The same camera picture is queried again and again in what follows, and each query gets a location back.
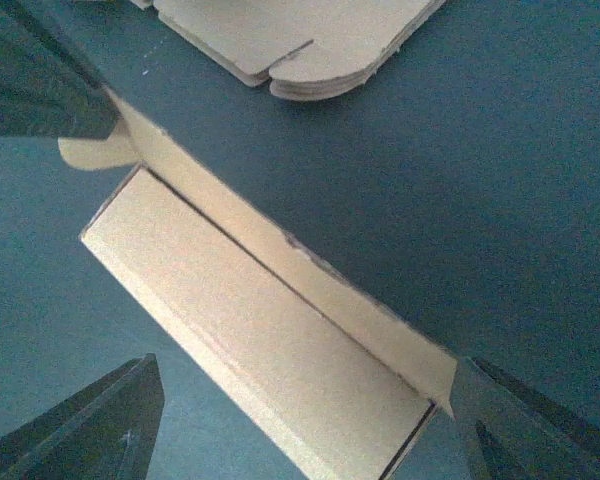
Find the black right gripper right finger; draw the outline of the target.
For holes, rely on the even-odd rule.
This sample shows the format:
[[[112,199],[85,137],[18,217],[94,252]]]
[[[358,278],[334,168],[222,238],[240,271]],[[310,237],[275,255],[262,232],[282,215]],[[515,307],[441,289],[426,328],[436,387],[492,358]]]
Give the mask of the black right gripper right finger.
[[[474,479],[600,479],[600,428],[483,359],[458,361],[451,405]]]

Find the brown cardboard box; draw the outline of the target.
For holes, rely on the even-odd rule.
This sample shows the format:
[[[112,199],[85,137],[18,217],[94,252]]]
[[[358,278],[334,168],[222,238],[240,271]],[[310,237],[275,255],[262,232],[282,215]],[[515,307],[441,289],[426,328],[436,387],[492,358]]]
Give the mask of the brown cardboard box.
[[[121,98],[80,170],[129,166],[81,241],[310,479],[388,479],[455,359],[352,285]]]

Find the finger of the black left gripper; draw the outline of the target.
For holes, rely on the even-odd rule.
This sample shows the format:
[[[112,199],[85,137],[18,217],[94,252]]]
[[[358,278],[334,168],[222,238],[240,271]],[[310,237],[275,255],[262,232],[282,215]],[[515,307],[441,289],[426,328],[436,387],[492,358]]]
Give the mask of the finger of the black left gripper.
[[[46,1],[0,1],[0,137],[106,139],[119,118]]]

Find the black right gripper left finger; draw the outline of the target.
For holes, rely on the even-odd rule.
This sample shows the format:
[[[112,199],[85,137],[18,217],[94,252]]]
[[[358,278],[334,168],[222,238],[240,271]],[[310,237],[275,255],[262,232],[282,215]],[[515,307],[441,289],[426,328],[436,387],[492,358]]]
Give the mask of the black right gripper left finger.
[[[0,438],[0,479],[144,479],[164,407],[153,353]]]

